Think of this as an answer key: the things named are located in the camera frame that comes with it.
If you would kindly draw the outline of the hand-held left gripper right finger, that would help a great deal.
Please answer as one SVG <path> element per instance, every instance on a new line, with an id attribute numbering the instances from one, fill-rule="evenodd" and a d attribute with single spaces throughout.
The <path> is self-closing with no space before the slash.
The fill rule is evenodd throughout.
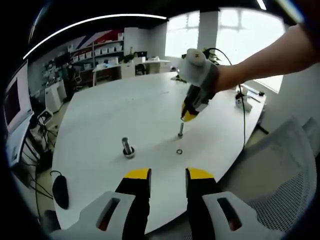
<path id="1" fill-rule="evenodd" d="M 258 221 L 257 212 L 230 191 L 222 191 L 214 176 L 185 169 L 187 215 L 194 240 L 280 240 L 283 233 Z"/>

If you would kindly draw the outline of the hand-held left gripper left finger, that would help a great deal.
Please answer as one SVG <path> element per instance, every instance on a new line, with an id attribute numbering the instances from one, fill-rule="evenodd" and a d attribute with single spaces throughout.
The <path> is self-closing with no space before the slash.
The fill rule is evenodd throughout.
<path id="1" fill-rule="evenodd" d="M 78 221 L 53 231 L 52 240 L 143 240 L 150 214 L 150 168 L 129 171 L 114 191 L 86 206 Z"/>

